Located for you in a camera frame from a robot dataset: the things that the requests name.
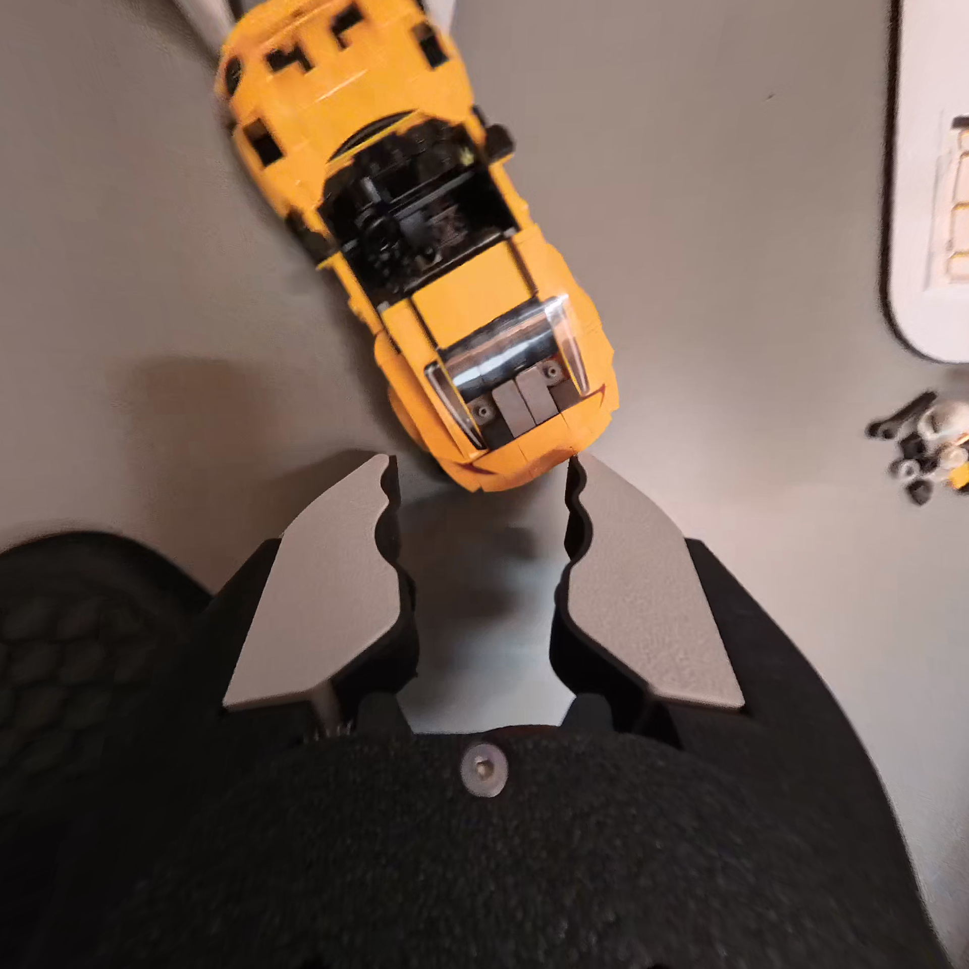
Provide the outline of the pile of mixed lego pieces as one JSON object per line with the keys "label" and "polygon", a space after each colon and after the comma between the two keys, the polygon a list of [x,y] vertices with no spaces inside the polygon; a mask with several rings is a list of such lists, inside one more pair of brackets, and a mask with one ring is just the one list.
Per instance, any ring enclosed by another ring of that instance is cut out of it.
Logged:
{"label": "pile of mixed lego pieces", "polygon": [[866,425],[866,438],[892,442],[890,464],[908,501],[923,507],[936,491],[968,493],[968,403],[924,392]]}

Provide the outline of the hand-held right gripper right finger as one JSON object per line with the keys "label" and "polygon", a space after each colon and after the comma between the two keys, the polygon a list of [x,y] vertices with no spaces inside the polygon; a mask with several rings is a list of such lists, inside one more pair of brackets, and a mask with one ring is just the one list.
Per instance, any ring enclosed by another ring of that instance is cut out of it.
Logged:
{"label": "hand-held right gripper right finger", "polygon": [[568,561],[554,594],[551,667],[613,728],[649,728],[669,706],[730,715],[745,705],[682,532],[593,456],[566,475]]}

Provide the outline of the yellow lego car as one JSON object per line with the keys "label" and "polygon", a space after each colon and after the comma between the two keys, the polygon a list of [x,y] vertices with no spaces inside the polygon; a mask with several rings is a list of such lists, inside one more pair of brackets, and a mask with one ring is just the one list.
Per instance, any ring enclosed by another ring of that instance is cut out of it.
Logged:
{"label": "yellow lego car", "polygon": [[612,345],[424,2],[262,2],[222,43],[215,94],[240,162],[335,275],[394,413],[450,478],[515,489],[602,435]]}

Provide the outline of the sticker sheet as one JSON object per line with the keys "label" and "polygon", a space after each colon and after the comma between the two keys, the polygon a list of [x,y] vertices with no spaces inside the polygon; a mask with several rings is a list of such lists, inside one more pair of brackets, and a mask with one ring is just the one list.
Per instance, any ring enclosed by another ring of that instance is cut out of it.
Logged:
{"label": "sticker sheet", "polygon": [[968,284],[968,116],[946,130],[936,167],[929,233],[927,288]]}

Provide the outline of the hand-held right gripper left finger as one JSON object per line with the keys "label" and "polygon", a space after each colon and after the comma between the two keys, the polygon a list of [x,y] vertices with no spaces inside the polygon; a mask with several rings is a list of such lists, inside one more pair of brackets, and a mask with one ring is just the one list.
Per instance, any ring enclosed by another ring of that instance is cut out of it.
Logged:
{"label": "hand-held right gripper left finger", "polygon": [[398,565],[395,458],[373,454],[282,532],[223,697],[236,712],[309,703],[324,728],[414,675],[413,589]]}

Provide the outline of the white book stand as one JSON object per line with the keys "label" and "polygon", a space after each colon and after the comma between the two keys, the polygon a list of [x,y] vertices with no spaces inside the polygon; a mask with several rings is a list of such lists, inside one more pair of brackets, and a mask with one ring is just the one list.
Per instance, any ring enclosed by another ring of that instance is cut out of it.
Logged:
{"label": "white book stand", "polygon": [[968,115],[968,3],[890,2],[880,294],[917,356],[968,360],[966,287],[927,288],[936,167],[951,119]]}

